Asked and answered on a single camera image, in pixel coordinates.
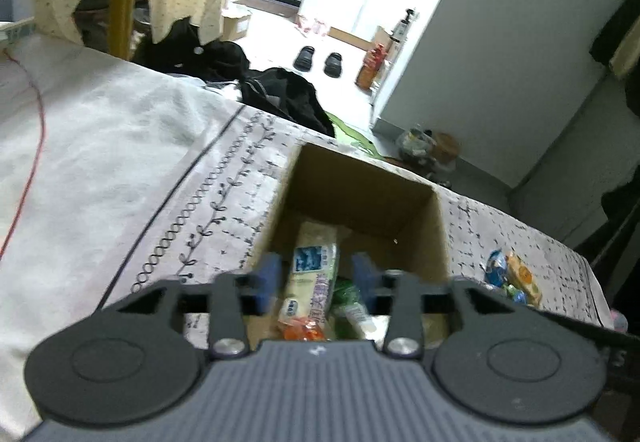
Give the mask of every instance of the candy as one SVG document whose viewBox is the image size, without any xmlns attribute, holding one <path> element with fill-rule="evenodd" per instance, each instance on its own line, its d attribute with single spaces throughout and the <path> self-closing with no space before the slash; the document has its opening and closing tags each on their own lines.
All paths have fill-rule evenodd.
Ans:
<svg viewBox="0 0 640 442">
<path fill-rule="evenodd" d="M 507 276 L 507 258 L 501 250 L 494 250 L 489 255 L 484 269 L 484 280 L 494 286 L 501 287 Z"/>
<path fill-rule="evenodd" d="M 282 326 L 282 336 L 286 341 L 325 341 L 326 337 L 318 321 L 310 317 L 291 317 Z"/>
<path fill-rule="evenodd" d="M 507 295 L 514 302 L 522 303 L 523 305 L 527 304 L 527 295 L 519 288 L 516 288 L 513 285 L 505 285 L 505 290 L 507 291 Z"/>
<path fill-rule="evenodd" d="M 520 257 L 510 252 L 507 254 L 507 279 L 509 283 L 521 289 L 527 295 L 527 302 L 534 307 L 540 306 L 542 292 L 536 284 L 533 274 Z"/>
</svg>

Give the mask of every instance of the slipper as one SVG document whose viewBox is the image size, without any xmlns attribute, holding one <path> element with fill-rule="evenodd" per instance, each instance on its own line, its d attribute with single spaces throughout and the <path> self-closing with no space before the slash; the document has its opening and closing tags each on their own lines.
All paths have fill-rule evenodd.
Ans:
<svg viewBox="0 0 640 442">
<path fill-rule="evenodd" d="M 342 56 L 337 52 L 332 52 L 324 62 L 324 73 L 333 78 L 342 75 Z"/>
<path fill-rule="evenodd" d="M 303 46 L 302 50 L 293 61 L 293 67 L 300 72 L 308 72 L 311 70 L 311 64 L 314 57 L 315 49 L 312 46 Z"/>
</svg>

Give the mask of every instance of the bed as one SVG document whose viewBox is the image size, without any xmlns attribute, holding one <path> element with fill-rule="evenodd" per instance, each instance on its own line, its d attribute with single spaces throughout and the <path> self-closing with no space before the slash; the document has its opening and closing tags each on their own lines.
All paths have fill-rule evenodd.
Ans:
<svg viewBox="0 0 640 442">
<path fill-rule="evenodd" d="M 334 139 L 161 73 L 34 34 L 0 57 L 0 234 L 14 218 L 40 136 L 33 185 L 0 259 L 0 440 L 38 421 L 22 382 L 31 348 L 48 335 L 162 278 L 209 281 L 244 268 L 294 148 Z M 227 191 L 229 219 L 192 252 L 211 196 Z M 427 184 L 417 175 L 381 167 Z M 514 248 L 543 292 L 542 307 L 612 327 L 591 268 L 575 252 L 482 203 L 434 186 L 442 204 L 449 272 L 482 279 L 494 248 Z M 206 329 L 193 317 L 187 337 Z"/>
</svg>

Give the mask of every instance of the white floor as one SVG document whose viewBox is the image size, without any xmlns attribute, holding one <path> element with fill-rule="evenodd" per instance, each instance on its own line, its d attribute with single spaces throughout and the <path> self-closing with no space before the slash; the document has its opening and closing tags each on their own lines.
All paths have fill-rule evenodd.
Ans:
<svg viewBox="0 0 640 442">
<path fill-rule="evenodd" d="M 236 41 L 251 61 L 254 70 L 274 66 L 288 68 L 306 78 L 316 88 L 322 108 L 365 135 L 369 132 L 370 95 L 355 85 L 356 75 L 364 59 L 364 51 L 331 37 L 306 38 L 289 20 L 256 9 L 252 11 L 246 37 Z M 316 51 L 313 67 L 307 73 L 293 68 L 293 61 L 303 46 Z M 324 60 L 331 52 L 342 56 L 342 76 L 331 78 L 324 74 Z"/>
</svg>

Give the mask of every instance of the cardboard box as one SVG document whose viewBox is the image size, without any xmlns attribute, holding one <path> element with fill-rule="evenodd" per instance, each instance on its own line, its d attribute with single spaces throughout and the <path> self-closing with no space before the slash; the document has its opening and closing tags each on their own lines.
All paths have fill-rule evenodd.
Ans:
<svg viewBox="0 0 640 442">
<path fill-rule="evenodd" d="M 229 3 L 228 8 L 222 11 L 222 35 L 221 41 L 236 41 L 246 36 L 249 29 L 251 11 L 247 8 Z"/>
<path fill-rule="evenodd" d="M 370 42 L 366 41 L 362 38 L 359 38 L 353 34 L 345 32 L 344 30 L 340 30 L 339 28 L 331 27 L 327 32 L 329 37 L 337 39 L 338 41 L 342 41 L 343 43 L 350 44 L 351 46 L 355 46 L 361 50 L 367 51 L 370 47 Z"/>
<path fill-rule="evenodd" d="M 373 50 L 376 47 L 376 44 L 383 44 L 385 50 L 388 50 L 389 46 L 391 45 L 391 36 L 387 34 L 386 30 L 381 26 L 378 26 L 378 28 L 376 28 L 376 33 L 373 34 L 373 39 L 371 40 L 371 43 L 369 45 L 369 50 Z"/>
<path fill-rule="evenodd" d="M 289 274 L 294 245 L 305 219 L 350 229 L 340 245 L 338 274 L 351 278 L 351 255 L 366 252 L 380 269 L 396 268 L 423 281 L 448 278 L 440 202 L 433 188 L 315 144 L 301 146 L 284 173 L 265 228 L 255 247 L 282 256 Z M 279 308 L 248 324 L 252 346 L 273 337 Z M 444 335 L 442 326 L 438 326 Z"/>
</svg>

